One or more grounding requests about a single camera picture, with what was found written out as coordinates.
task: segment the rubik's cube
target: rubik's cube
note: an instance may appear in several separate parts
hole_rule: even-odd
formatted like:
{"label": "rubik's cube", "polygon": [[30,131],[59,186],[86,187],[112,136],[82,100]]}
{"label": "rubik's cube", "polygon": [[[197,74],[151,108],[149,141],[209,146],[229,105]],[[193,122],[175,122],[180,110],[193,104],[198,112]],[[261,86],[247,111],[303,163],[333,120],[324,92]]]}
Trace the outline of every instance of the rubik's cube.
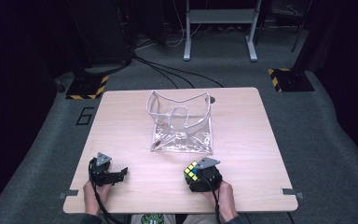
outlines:
{"label": "rubik's cube", "polygon": [[191,162],[186,168],[185,168],[185,179],[187,181],[187,184],[189,182],[198,181],[199,178],[197,177],[197,168],[195,166],[197,165],[196,161]]}

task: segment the yellow black warning tape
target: yellow black warning tape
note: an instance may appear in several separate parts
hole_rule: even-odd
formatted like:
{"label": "yellow black warning tape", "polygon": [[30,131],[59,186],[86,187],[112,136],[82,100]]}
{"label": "yellow black warning tape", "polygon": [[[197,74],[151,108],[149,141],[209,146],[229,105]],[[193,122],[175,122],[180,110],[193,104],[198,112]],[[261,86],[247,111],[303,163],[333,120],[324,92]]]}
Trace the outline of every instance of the yellow black warning tape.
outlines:
{"label": "yellow black warning tape", "polygon": [[269,69],[268,73],[272,80],[272,85],[274,85],[275,91],[282,91],[281,86],[279,85],[278,79],[275,77],[275,71],[281,70],[281,71],[290,71],[288,68],[281,68],[281,69]]}
{"label": "yellow black warning tape", "polygon": [[92,95],[66,95],[66,99],[72,99],[72,100],[87,100],[87,99],[98,99],[103,94],[104,87],[106,85],[107,79],[109,76],[106,76],[101,81],[100,88],[98,88],[97,92]]}

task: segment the wooden table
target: wooden table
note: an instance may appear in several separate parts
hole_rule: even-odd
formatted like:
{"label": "wooden table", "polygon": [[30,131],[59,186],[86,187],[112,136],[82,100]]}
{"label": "wooden table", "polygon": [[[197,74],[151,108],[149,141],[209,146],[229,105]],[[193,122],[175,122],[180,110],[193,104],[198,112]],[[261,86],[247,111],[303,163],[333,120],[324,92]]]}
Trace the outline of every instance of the wooden table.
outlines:
{"label": "wooden table", "polygon": [[[213,155],[223,179],[234,188],[239,212],[294,211],[291,189],[269,119],[255,88],[158,90],[164,96],[185,100],[207,91],[211,104]],[[153,120],[146,112],[151,91],[107,91],[101,100],[83,149],[63,210],[83,213],[82,187],[88,164],[98,152],[112,157],[110,172],[129,167],[124,182],[115,184],[105,204],[110,213],[213,213],[213,206],[193,193],[183,170],[205,155],[151,152]]]}

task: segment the human hand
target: human hand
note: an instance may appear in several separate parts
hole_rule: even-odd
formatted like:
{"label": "human hand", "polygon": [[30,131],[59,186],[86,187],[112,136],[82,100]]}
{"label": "human hand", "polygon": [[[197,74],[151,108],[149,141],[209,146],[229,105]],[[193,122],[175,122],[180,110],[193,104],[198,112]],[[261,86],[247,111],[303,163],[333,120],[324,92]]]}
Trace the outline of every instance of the human hand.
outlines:
{"label": "human hand", "polygon": [[[112,185],[107,184],[102,187],[96,186],[97,193],[100,195],[102,203],[106,202],[107,194],[111,189]],[[97,199],[95,198],[94,189],[92,188],[91,182],[87,181],[83,186],[84,191],[84,204],[86,205],[86,214],[98,216],[100,213],[100,205],[98,205]]]}
{"label": "human hand", "polygon": [[[217,189],[214,193],[216,194],[216,197],[219,194],[220,214],[225,222],[228,222],[232,218],[236,217],[238,213],[235,209],[234,190],[232,186],[223,180],[220,184],[220,188]],[[211,191],[202,192],[202,195],[205,196],[213,204],[213,206],[216,205],[213,193]]]}

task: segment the metal stand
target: metal stand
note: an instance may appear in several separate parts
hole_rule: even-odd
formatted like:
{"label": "metal stand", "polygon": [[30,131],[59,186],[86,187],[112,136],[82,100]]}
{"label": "metal stand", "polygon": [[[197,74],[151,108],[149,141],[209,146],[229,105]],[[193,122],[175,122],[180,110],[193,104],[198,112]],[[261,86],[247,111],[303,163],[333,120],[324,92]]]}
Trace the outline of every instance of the metal stand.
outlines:
{"label": "metal stand", "polygon": [[255,27],[260,11],[261,0],[257,0],[255,8],[249,9],[195,9],[190,10],[190,2],[186,0],[186,45],[183,59],[190,60],[191,52],[191,23],[251,23],[251,33],[246,36],[251,62],[257,62],[255,45],[253,43]]}

